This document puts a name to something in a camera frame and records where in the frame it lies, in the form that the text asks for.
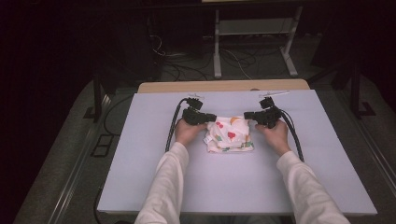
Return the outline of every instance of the person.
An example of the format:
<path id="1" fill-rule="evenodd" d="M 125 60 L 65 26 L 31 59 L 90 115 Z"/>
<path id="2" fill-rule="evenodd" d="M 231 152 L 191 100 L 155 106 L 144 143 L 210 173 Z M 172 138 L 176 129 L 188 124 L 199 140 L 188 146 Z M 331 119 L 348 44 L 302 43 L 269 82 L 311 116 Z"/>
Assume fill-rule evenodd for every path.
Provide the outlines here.
<path id="1" fill-rule="evenodd" d="M 288 127 L 282 120 L 268 129 L 257 124 L 267 143 L 279 156 L 276 167 L 283 175 L 297 223 L 349 223 L 313 171 L 290 150 Z M 180 223 L 184 174 L 189 163 L 187 146 L 206 124 L 189 125 L 181 119 L 176 142 L 158 163 L 147 199 L 135 223 Z"/>

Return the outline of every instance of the long-sleeve shirt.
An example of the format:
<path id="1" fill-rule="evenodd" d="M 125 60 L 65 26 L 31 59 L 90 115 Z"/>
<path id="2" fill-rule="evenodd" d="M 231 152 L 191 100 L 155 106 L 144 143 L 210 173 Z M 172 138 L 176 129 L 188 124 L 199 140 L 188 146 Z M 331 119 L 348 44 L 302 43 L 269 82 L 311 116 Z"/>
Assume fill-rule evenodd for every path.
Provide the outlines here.
<path id="1" fill-rule="evenodd" d="M 179 223 L 187 149 L 175 142 L 161 158 L 148 197 L 135 223 Z M 349 223 L 313 171 L 293 152 L 280 157 L 276 167 L 283 175 L 297 223 Z"/>

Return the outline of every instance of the white table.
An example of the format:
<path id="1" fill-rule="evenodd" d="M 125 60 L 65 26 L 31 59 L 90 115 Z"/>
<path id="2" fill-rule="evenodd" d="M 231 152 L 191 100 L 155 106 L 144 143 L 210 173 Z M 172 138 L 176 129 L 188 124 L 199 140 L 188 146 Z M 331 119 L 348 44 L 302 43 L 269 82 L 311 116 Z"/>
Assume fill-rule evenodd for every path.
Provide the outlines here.
<path id="1" fill-rule="evenodd" d="M 205 97 L 202 112 L 222 117 L 259 111 L 267 91 L 191 92 Z M 138 93 L 134 96 L 98 210 L 137 212 L 142 207 L 164 153 L 177 103 L 187 92 Z M 290 91 L 273 97 L 293 118 L 305 162 L 346 215 L 376 210 L 314 91 Z M 241 154 L 209 154 L 200 133 L 190 145 L 182 212 L 201 214 L 292 213 L 277 155 L 250 123 L 255 149 Z M 290 134 L 290 146 L 295 151 Z"/>

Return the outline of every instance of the folded garment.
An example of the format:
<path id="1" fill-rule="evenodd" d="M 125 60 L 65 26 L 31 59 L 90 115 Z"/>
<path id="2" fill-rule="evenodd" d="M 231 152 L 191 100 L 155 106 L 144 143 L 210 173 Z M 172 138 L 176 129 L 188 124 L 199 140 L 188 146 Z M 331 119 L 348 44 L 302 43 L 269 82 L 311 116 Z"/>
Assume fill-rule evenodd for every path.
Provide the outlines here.
<path id="1" fill-rule="evenodd" d="M 254 146 L 250 140 L 248 120 L 243 117 L 217 117 L 207 124 L 204 139 L 208 152 L 251 151 Z"/>

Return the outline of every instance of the person's right hand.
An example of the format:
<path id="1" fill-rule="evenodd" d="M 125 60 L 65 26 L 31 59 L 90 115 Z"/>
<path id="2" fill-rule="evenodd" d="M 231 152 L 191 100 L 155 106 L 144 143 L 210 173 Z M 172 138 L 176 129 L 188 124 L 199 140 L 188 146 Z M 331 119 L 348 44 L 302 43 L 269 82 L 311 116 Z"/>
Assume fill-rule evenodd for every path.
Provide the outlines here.
<path id="1" fill-rule="evenodd" d="M 256 124 L 256 129 L 263 133 L 268 145 L 270 145 L 277 155 L 282 156 L 290 151 L 288 144 L 288 126 L 282 120 L 276 121 L 276 126 L 272 129 L 264 125 Z"/>

